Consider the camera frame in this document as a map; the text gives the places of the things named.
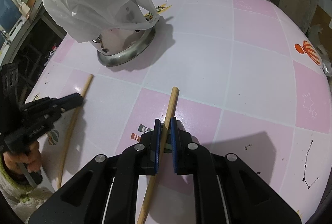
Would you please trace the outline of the person left hand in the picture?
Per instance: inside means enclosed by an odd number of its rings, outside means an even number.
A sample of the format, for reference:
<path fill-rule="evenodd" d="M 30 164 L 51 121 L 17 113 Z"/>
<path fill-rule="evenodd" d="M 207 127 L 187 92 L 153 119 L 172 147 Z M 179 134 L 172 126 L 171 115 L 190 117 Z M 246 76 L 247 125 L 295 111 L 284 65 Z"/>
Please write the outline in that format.
<path fill-rule="evenodd" d="M 42 158 L 39 151 L 39 142 L 34 141 L 32 144 L 30 144 L 28 155 L 23 153 L 16 154 L 5 152 L 3 154 L 3 159 L 6 167 L 15 174 L 22 174 L 22 171 L 18 166 L 19 163 L 26 164 L 29 173 L 38 172 L 42 166 Z"/>

